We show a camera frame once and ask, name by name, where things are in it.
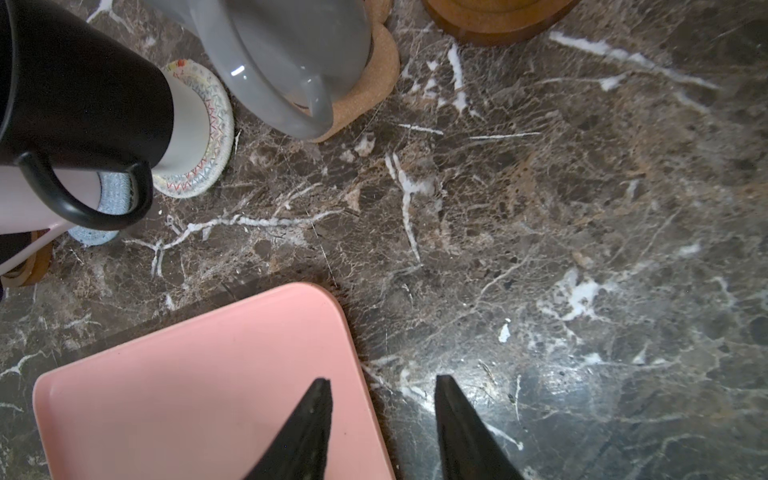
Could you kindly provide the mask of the paw print coaster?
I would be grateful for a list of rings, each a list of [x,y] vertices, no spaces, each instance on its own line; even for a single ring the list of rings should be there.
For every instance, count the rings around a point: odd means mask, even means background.
[[[328,140],[364,113],[383,102],[394,90],[400,74],[399,52],[385,22],[393,7],[392,0],[366,1],[372,27],[372,50],[362,75],[350,92],[333,102],[334,122],[331,129],[314,143]]]

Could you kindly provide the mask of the black mug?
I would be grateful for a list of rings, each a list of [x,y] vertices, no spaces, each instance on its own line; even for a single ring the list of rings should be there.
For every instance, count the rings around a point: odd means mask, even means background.
[[[210,138],[208,109],[183,82],[50,1],[1,5],[1,163],[55,214],[114,231],[141,220],[155,175],[192,171]],[[133,206],[102,213],[61,170],[129,175]]]

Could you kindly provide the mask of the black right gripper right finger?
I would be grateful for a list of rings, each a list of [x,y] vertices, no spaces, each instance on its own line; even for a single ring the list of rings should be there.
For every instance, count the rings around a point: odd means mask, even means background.
[[[522,480],[452,376],[436,377],[434,405],[444,479]]]

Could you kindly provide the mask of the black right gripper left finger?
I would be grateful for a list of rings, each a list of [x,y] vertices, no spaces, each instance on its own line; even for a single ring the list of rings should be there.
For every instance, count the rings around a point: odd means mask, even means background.
[[[323,479],[328,460],[332,411],[331,382],[316,378],[245,478]]]

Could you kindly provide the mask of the grey woven coaster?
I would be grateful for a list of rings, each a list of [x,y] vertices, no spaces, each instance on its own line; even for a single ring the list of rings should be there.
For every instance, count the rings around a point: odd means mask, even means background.
[[[109,215],[122,215],[132,207],[132,183],[128,174],[99,172],[101,196],[97,210]],[[114,240],[119,230],[104,231],[75,226],[68,234],[85,246],[99,246]]]

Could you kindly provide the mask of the brown wooden coaster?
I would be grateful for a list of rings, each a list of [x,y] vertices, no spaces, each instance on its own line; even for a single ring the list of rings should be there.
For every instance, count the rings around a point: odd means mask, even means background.
[[[38,230],[1,236],[1,264],[30,246],[39,246],[39,249],[26,255],[19,264],[1,275],[3,289],[34,285],[43,278],[50,266],[53,249],[51,242],[45,245],[39,242],[47,233],[47,230]]]
[[[527,41],[569,14],[580,0],[424,0],[427,13],[460,43],[504,46]]]

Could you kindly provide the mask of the grey mug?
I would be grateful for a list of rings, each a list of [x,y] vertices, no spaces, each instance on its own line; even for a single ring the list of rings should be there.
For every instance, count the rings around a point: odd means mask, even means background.
[[[314,140],[360,79],[372,27],[361,1],[155,1],[202,42],[221,80],[276,130]]]

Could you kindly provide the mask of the white mug pink handle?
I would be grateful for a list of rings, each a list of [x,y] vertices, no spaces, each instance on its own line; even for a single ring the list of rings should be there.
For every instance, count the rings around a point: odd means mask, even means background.
[[[86,206],[96,209],[101,198],[101,182],[94,171],[55,171],[61,183]],[[1,167],[1,234],[32,233],[43,235],[1,262],[4,275],[25,262],[30,256],[75,226],[53,212],[33,192],[16,167]]]

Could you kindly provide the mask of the multicolour woven coaster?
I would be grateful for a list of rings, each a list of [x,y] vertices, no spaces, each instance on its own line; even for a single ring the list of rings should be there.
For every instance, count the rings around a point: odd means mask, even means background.
[[[203,65],[179,59],[162,68],[174,105],[174,129],[161,161],[152,168],[156,190],[177,199],[208,191],[227,166],[235,140],[228,93]]]

